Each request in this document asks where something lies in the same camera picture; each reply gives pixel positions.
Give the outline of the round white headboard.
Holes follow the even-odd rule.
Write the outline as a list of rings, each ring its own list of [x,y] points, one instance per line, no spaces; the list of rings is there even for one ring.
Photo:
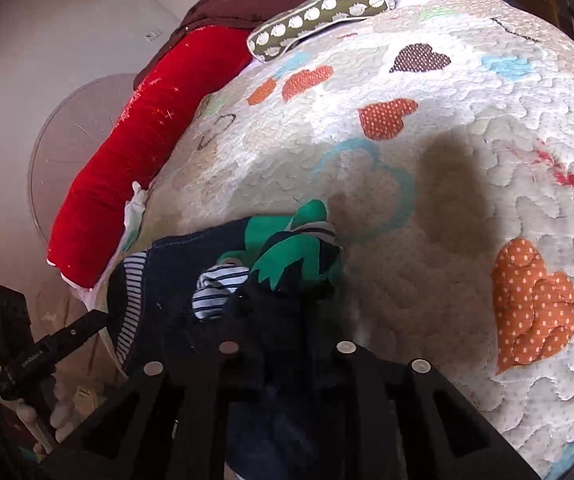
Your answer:
[[[34,226],[48,242],[74,177],[109,136],[133,93],[133,74],[97,78],[73,91],[45,120],[29,164]]]

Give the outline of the navy striped frog pants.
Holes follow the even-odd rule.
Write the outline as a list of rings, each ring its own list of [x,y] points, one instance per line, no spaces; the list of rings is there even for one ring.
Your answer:
[[[229,401],[226,460],[244,479],[323,471],[329,400],[322,362],[342,336],[335,299],[342,249],[326,205],[251,216],[156,240],[125,257],[107,285],[107,326],[126,374],[191,356],[236,321],[259,354]]]

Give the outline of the dark maroon blanket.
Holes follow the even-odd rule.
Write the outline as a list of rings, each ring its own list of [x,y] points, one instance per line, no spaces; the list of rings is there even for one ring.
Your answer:
[[[184,16],[168,41],[136,75],[136,89],[162,58],[193,30],[207,26],[225,26],[252,30],[274,16],[293,10],[307,0],[199,0]]]

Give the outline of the white wall socket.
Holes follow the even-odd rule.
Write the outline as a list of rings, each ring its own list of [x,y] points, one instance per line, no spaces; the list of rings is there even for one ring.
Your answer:
[[[161,36],[160,30],[153,30],[152,32],[147,32],[145,39],[147,41],[153,41]]]

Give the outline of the green white patterned pillow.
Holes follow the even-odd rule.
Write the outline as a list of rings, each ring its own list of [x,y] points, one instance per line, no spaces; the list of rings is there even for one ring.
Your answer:
[[[307,0],[254,29],[247,38],[247,48],[257,61],[271,62],[324,29],[366,20],[394,8],[395,0]]]

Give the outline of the long red bolster pillow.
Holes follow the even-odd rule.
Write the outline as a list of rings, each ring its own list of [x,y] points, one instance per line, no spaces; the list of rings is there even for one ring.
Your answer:
[[[199,27],[174,38],[135,79],[108,138],[74,178],[61,205],[47,260],[71,283],[96,285],[119,247],[132,185],[148,188],[205,96],[251,61],[247,30]]]

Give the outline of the heart patterned quilt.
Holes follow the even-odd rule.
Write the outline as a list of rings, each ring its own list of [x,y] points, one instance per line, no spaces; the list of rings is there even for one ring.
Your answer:
[[[252,63],[203,100],[128,240],[310,198],[361,339],[435,359],[541,477],[574,478],[574,42],[499,0],[397,0]]]

